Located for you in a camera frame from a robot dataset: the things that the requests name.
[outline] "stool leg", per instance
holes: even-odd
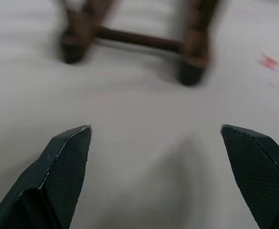
[[[72,26],[61,36],[60,45],[65,63],[83,59],[90,48],[98,28],[115,0],[86,0],[80,12],[69,11]]]
[[[188,0],[188,24],[178,80],[186,86],[200,82],[209,63],[208,26],[218,0]]]

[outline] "white surface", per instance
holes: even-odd
[[[214,64],[184,88],[174,57],[95,45],[58,61],[51,0],[0,0],[0,201],[50,138],[84,124],[93,138],[72,229],[257,229],[219,130],[251,128],[279,143],[279,0],[234,0],[214,27]],[[112,27],[173,37],[178,0],[125,0]]]

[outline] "red mark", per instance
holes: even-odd
[[[278,62],[276,60],[274,60],[273,58],[266,56],[264,54],[263,54],[263,59],[260,60],[259,63],[261,65],[264,65],[266,68],[269,68],[272,70],[276,69],[278,66]]]

